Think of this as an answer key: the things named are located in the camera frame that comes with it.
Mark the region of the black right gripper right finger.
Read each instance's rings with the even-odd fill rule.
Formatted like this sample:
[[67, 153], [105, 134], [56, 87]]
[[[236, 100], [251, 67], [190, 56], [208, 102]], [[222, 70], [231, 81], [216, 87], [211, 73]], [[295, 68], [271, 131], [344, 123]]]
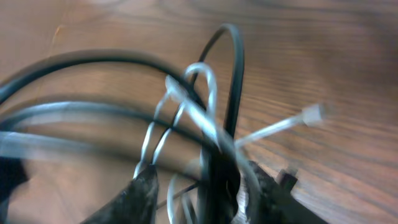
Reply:
[[275, 180], [258, 163], [249, 161], [249, 165], [260, 185], [258, 206], [245, 208], [247, 215], [255, 211], [254, 217], [248, 218], [249, 223], [326, 224], [292, 196], [291, 191], [298, 181], [295, 174], [282, 170]]

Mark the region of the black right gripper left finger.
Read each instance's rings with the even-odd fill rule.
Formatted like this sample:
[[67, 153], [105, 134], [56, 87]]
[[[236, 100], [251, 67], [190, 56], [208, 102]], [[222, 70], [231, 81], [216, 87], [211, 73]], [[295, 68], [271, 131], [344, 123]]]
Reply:
[[119, 195], [82, 224], [153, 224], [159, 193], [155, 166], [147, 166]]

